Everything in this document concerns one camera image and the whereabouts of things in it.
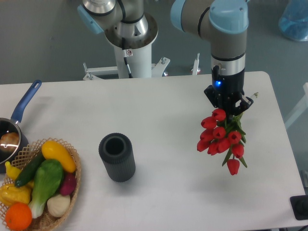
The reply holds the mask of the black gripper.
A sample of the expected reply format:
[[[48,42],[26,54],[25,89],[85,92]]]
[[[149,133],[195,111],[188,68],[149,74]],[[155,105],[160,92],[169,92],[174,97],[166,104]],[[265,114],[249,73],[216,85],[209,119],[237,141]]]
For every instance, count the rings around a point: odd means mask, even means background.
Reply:
[[[204,93],[215,108],[223,109],[229,120],[249,109],[254,100],[244,95],[244,70],[224,76],[219,73],[220,67],[214,66],[212,70],[212,84]]]

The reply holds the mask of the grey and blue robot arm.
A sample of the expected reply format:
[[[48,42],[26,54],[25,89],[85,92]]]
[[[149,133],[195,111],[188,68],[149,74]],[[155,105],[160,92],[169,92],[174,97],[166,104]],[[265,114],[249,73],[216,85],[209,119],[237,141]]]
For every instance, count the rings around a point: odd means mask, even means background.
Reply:
[[[85,0],[77,8],[86,27],[104,33],[113,46],[120,78],[154,76],[152,43],[158,34],[142,0]],[[246,36],[244,0],[177,0],[170,11],[175,28],[207,40],[211,46],[212,84],[205,94],[231,120],[253,100],[244,94]]]

